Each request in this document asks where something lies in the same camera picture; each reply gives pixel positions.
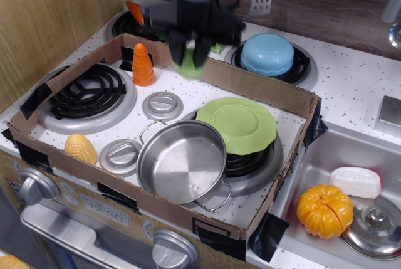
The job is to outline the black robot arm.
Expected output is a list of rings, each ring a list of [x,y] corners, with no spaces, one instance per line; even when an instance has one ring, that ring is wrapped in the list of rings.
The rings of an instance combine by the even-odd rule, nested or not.
[[[165,1],[144,6],[141,13],[145,29],[165,36],[175,64],[182,64],[187,42],[194,40],[192,62],[196,68],[205,63],[211,46],[239,45],[245,28],[218,0]]]

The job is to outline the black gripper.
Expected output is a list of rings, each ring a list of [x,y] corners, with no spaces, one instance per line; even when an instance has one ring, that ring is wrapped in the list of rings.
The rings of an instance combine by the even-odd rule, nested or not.
[[[194,66],[201,67],[212,45],[238,45],[246,28],[245,23],[220,8],[215,0],[159,1],[144,5],[141,12],[144,28],[167,38],[172,61],[178,65],[183,62],[189,40],[195,40]]]

